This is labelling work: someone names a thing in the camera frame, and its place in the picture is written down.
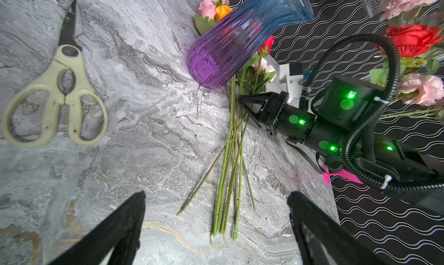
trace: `orange flower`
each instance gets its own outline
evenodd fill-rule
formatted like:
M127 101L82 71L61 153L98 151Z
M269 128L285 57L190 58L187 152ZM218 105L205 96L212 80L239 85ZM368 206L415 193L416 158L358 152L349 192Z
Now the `orange flower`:
M233 9L228 7L227 5L222 5L216 8L216 14L219 16L219 20L228 15Z

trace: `pink plastic object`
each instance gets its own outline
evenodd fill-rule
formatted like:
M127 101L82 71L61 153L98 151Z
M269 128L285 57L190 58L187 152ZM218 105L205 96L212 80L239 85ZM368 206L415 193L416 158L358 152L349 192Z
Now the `pink plastic object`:
M324 178L325 184L327 184L327 185L330 185L330 175L340 175L343 178L348 179L348 180L350 180L352 182L363 184L362 181L359 180L354 174L352 174L350 172L347 172L346 170L342 169L339 173L331 173L331 174L326 173L326 174L322 174L322 177Z

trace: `scissors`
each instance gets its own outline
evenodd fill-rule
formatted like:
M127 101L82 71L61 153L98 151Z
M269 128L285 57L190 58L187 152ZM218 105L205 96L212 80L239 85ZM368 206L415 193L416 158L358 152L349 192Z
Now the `scissors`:
M48 143L56 134L60 106L63 104L69 106L68 135L72 142L84 146L93 145L105 135L108 127L108 115L102 100L94 91L94 88L92 88L86 76L82 48L74 40L74 38L81 33L82 27L79 7L77 0L74 0L63 20L62 29L60 30L59 47L55 52L52 63L40 77L18 92L4 110L1 130L6 140L12 145L35 147ZM75 75L75 87L69 94L64 95L59 90L58 81L61 74L68 69ZM11 117L20 102L39 90L46 90L49 93L43 109L40 137L31 142L19 141L11 133ZM103 112L102 131L92 140L83 140L80 136L82 129L82 104L80 99L82 96L91 96L99 104Z

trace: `gray marble surface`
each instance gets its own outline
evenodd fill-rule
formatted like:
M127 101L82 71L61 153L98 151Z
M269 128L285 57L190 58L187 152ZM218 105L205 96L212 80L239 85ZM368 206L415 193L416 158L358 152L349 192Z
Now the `gray marble surface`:
M0 112L51 62L71 1L0 0ZM78 2L83 34L77 41L108 110L108 132L96 146L73 144L62 108L58 132L45 146L19 149L1 138L2 263L50 262L144 190L147 209L134 264L301 264L289 192L300 190L338 216L331 187L282 137L248 127L245 159L260 217L246 191L236 242L217 236L211 246L209 240L219 171L186 212L175 215L224 145L230 116L228 90L199 87L186 68L200 0ZM42 96L18 107L18 134L38 134ZM101 116L93 104L84 107L83 134L93 135Z

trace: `scissors pivot screw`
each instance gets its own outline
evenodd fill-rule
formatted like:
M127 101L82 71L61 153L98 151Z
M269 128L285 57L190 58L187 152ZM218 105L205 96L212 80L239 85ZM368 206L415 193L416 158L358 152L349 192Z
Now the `scissors pivot screw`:
M62 53L70 58L74 58L79 55L79 51L73 46L64 46L62 48Z

